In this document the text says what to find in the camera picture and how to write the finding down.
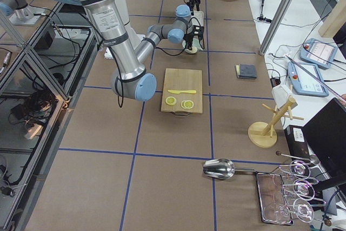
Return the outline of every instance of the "cutting board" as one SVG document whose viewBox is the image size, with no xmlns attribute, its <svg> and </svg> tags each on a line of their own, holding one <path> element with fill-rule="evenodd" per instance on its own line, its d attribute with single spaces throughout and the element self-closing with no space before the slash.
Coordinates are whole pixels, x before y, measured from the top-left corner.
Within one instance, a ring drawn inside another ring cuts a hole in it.
<svg viewBox="0 0 346 231">
<path fill-rule="evenodd" d="M 169 93 L 168 90 L 195 90 L 195 94 Z M 167 68 L 164 76 L 163 93 L 161 101 L 161 111 L 171 112 L 175 114 L 202 114 L 202 71 L 201 70 L 185 70 L 185 69 L 170 69 Z M 169 96 L 175 97 L 177 103 L 168 105 L 165 99 Z M 182 108 L 181 103 L 184 100 L 192 100 L 194 107 L 192 109 Z"/>
</svg>

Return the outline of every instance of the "black monitor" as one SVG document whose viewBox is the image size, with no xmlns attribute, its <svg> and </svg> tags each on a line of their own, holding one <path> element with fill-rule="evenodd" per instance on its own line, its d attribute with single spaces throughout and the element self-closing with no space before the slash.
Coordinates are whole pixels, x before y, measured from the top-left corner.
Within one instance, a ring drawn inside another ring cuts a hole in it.
<svg viewBox="0 0 346 231">
<path fill-rule="evenodd" d="M 325 190 L 338 185 L 346 201 L 346 108 L 336 98 L 325 105 L 303 128 L 310 148 L 331 179 L 315 185 Z"/>
</svg>

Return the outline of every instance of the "yellow knife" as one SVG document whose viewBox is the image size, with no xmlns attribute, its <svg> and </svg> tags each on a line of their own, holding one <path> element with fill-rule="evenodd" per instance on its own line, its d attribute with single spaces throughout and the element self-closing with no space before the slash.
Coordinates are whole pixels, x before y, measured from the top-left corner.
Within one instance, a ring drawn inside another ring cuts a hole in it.
<svg viewBox="0 0 346 231">
<path fill-rule="evenodd" d="M 173 94 L 180 94 L 180 93 L 189 93 L 189 94 L 195 94 L 197 93 L 197 91 L 195 90 L 167 90 L 169 93 L 173 93 Z"/>
</svg>

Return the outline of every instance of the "white table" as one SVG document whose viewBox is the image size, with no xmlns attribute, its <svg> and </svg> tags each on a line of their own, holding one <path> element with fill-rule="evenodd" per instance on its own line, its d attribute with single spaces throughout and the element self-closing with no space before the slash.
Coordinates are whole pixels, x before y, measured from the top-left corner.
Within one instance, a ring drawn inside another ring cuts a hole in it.
<svg viewBox="0 0 346 231">
<path fill-rule="evenodd" d="M 273 19 L 275 12 L 280 4 L 280 1 L 281 0 L 265 0 L 263 15 L 266 18 Z M 254 19 L 257 19 L 257 17 L 260 15 L 260 12 L 261 12 L 261 0 L 249 0 L 249 3 L 250 3 L 251 11 L 252 11 L 252 16 Z M 320 17 L 318 13 L 316 12 L 314 6 L 310 2 L 310 0 L 292 0 L 290 7 L 284 16 L 282 24 L 303 26 L 303 25 L 313 24 L 319 21 L 319 19 Z M 316 38 L 327 43 L 333 42 L 332 38 L 322 38 L 318 34 L 318 29 L 321 27 L 321 25 L 322 25 L 322 22 L 318 24 L 318 26 L 312 31 L 308 39 Z M 261 43 L 263 42 L 264 36 L 267 33 L 269 26 L 270 24 L 268 23 L 256 22 L 258 38 Z M 277 70 L 281 74 L 281 76 L 285 75 L 286 73 L 285 70 L 279 67 L 278 65 L 274 64 L 272 62 L 272 57 L 269 55 L 269 53 L 275 54 L 279 46 L 282 44 L 291 45 L 291 46 L 296 46 L 296 45 L 300 45 L 300 46 L 293 47 L 293 48 L 281 47 L 278 50 L 276 56 L 283 56 L 284 54 L 291 52 L 291 57 L 294 57 L 294 60 L 298 62 L 301 61 L 299 53 L 297 52 L 300 49 L 301 44 L 304 42 L 307 35 L 311 32 L 312 28 L 313 28 L 313 25 L 310 25 L 308 27 L 303 27 L 303 28 L 280 25 L 274 39 L 272 40 L 269 46 L 267 53 L 265 54 L 265 61 L 268 63 L 267 68 L 272 69 L 272 66 L 273 66 L 274 69 Z M 345 61 L 345 58 L 343 57 L 340 51 L 338 51 L 335 59 L 339 61 Z M 287 68 L 287 63 L 289 62 L 289 60 L 287 58 L 275 59 L 275 62 Z M 340 63 L 337 63 L 337 65 L 346 69 L 346 65 L 342 65 Z M 346 77 L 346 72 L 341 70 L 340 68 L 337 68 L 334 65 L 332 65 L 330 69 L 328 70 L 320 70 L 320 71 L 325 80 L 333 80 L 333 79 Z M 284 77 L 282 77 L 281 80 L 283 83 L 285 83 Z M 287 79 L 286 85 L 289 86 L 289 84 L 290 84 L 290 80 Z M 330 83 L 327 83 L 327 85 L 331 87 L 332 89 L 334 89 L 340 95 L 346 93 L 345 81 L 330 82 Z M 290 121 L 289 119 L 286 119 L 284 128 L 288 126 L 289 124 L 297 125 L 297 126 L 305 125 L 333 97 L 335 96 L 332 93 L 330 93 L 328 97 L 312 97 L 312 96 L 302 96 L 302 95 L 294 94 L 294 98 L 296 99 L 298 106 L 292 111 L 292 113 L 295 116 L 304 117 L 304 120 Z M 341 202 L 338 204 L 341 207 L 345 208 L 345 205 L 343 205 Z M 345 212 L 338 209 L 337 213 L 338 213 L 337 216 L 332 216 L 332 222 L 346 219 Z M 322 214 L 323 213 L 320 210 L 318 212 L 315 212 L 315 218 L 322 219 Z M 320 227 L 320 223 L 317 221 L 314 221 L 312 224 L 315 226 L 315 228 Z M 324 225 L 323 230 L 332 230 L 332 227 L 327 227 L 326 225 Z M 346 230 L 346 224 L 339 226 L 339 228 L 340 227 L 345 228 Z"/>
</svg>

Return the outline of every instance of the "lemon slice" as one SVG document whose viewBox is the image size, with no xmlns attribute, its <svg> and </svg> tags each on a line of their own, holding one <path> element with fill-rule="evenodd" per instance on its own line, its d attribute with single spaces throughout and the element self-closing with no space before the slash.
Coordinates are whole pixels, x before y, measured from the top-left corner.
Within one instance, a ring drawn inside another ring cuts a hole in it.
<svg viewBox="0 0 346 231">
<path fill-rule="evenodd" d="M 175 105 L 177 103 L 177 99 L 175 97 L 169 96 L 166 97 L 165 102 L 167 105 Z"/>
<path fill-rule="evenodd" d="M 181 103 L 182 108 L 191 109 L 194 107 L 194 102 L 192 100 L 184 100 Z"/>
</svg>

